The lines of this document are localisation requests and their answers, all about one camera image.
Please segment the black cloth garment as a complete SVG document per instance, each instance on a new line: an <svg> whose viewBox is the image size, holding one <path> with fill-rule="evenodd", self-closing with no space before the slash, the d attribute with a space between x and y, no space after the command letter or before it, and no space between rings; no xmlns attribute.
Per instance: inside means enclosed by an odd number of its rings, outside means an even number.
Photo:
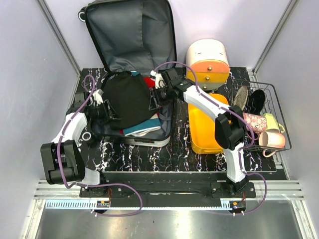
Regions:
<svg viewBox="0 0 319 239"><path fill-rule="evenodd" d="M119 117L110 121L112 130L136 126L158 112L157 109L150 109L150 89L139 73L119 72L105 79L101 89L103 99Z"/></svg>

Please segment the teal cream cartoon towel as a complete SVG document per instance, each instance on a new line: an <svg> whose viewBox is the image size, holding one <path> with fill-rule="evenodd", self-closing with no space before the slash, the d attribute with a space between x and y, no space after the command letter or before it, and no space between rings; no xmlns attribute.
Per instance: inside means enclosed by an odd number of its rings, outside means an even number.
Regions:
<svg viewBox="0 0 319 239"><path fill-rule="evenodd" d="M160 128L161 124L158 115L154 114L150 119L138 125L123 129L123 134L124 136L140 137L146 135L149 132L159 130Z"/></svg>

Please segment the white black space suitcase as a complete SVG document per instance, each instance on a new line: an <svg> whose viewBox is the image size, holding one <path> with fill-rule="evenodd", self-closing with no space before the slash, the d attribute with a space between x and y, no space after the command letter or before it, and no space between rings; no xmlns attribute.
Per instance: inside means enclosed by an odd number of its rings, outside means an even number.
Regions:
<svg viewBox="0 0 319 239"><path fill-rule="evenodd" d="M96 0L78 12L87 26L106 70L105 79L123 71L150 77L152 70L173 68L176 45L173 15L166 0ZM172 131L174 100L160 107L161 128L144 136L124 136L123 129L112 130L110 121L95 120L96 140L162 147Z"/></svg>

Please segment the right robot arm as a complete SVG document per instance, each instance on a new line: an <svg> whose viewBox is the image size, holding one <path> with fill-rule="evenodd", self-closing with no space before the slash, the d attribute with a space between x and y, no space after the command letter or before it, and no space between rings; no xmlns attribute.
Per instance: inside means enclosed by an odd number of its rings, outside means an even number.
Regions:
<svg viewBox="0 0 319 239"><path fill-rule="evenodd" d="M190 79L182 79L174 68L157 73L151 71L155 87L151 88L151 107L163 106L170 100L180 100L201 110L215 123L214 137L223 148L227 181L224 189L231 197L238 197L248 183L243 169L243 148L247 133L243 113L238 106L229 106L211 97Z"/></svg>

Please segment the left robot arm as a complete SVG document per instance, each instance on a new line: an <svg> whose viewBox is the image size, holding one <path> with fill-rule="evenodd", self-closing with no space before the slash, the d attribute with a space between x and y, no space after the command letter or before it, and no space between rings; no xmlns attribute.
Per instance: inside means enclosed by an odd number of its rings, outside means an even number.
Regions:
<svg viewBox="0 0 319 239"><path fill-rule="evenodd" d="M103 91L77 94L67 110L64 124L58 135L40 148L45 179L50 185L75 185L90 188L96 197L103 197L108 190L106 179L98 171L85 166L78 148L83 141L92 144L97 139L92 130L95 120L117 120L119 116L102 98Z"/></svg>

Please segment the red cloth garment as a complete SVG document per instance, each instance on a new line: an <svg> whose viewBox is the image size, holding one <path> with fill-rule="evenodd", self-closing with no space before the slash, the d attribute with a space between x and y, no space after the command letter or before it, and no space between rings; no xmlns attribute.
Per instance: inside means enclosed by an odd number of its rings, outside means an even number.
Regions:
<svg viewBox="0 0 319 239"><path fill-rule="evenodd" d="M143 77L143 80L149 88L153 88L156 86L155 81L150 77Z"/></svg>

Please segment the black marble mat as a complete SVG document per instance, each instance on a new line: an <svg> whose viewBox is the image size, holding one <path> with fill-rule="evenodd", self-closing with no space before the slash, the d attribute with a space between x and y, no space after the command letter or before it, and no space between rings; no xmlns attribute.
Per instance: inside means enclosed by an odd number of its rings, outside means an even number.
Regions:
<svg viewBox="0 0 319 239"><path fill-rule="evenodd" d="M87 75L95 77L98 86L106 78L103 68L83 68L77 91L82 92ZM93 146L79 140L78 149L84 165L101 172L224 172L224 154L196 154L191 148L188 121L188 105L177 99L173 105L173 127L170 140L163 147L146 147L115 143L102 139ZM244 165L247 171L277 171L274 156L263 157L261 152L245 151Z"/></svg>

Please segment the white orange drawer cabinet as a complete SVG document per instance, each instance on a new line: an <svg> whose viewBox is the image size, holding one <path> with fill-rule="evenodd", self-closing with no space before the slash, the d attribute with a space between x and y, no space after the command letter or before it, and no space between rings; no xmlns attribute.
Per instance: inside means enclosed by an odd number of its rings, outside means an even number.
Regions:
<svg viewBox="0 0 319 239"><path fill-rule="evenodd" d="M195 72L199 87L205 91L218 89L229 77L225 47L215 39L192 43L186 53L186 64Z"/></svg>

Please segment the speckled brown plate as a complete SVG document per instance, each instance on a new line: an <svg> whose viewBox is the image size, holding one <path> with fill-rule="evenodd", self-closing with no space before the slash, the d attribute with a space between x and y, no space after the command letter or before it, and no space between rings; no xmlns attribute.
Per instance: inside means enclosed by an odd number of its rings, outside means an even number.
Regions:
<svg viewBox="0 0 319 239"><path fill-rule="evenodd" d="M237 105L243 111L248 99L248 88L247 86L241 86L236 93L233 105Z"/></svg>

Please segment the pink patterned mug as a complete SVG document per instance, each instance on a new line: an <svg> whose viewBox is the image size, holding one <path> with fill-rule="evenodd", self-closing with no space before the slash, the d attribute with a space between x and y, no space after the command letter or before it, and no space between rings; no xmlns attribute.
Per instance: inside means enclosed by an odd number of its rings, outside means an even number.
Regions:
<svg viewBox="0 0 319 239"><path fill-rule="evenodd" d="M258 140L260 134L267 128L267 119L263 116L249 113L244 113L243 117L245 122L252 128L254 139Z"/></svg>

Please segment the yellow green mug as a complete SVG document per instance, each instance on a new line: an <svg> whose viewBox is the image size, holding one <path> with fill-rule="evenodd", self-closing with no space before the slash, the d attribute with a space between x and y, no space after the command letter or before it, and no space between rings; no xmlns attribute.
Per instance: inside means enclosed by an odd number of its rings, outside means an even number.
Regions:
<svg viewBox="0 0 319 239"><path fill-rule="evenodd" d="M267 126L265 131L281 133L281 134L285 132L284 126L277 122L273 114L264 113L262 116L265 117L267 120Z"/></svg>

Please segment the plain pink mug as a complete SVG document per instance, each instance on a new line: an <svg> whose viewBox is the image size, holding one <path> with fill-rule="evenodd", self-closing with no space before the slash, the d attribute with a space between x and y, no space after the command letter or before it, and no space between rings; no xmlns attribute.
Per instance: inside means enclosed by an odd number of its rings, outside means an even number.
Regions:
<svg viewBox="0 0 319 239"><path fill-rule="evenodd" d="M263 156L268 158L278 152L279 149L284 148L286 139L281 133L264 131L260 134L258 143L263 149Z"/></svg>

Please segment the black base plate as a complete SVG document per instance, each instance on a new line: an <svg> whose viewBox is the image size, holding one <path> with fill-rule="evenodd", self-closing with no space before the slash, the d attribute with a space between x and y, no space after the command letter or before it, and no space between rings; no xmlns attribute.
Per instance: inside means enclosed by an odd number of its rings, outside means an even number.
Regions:
<svg viewBox="0 0 319 239"><path fill-rule="evenodd" d="M56 200L110 199L112 208L222 208L222 200L255 199L254 184L245 180L238 189L230 185L225 172L105 172L97 188L60 188L51 194Z"/></svg>

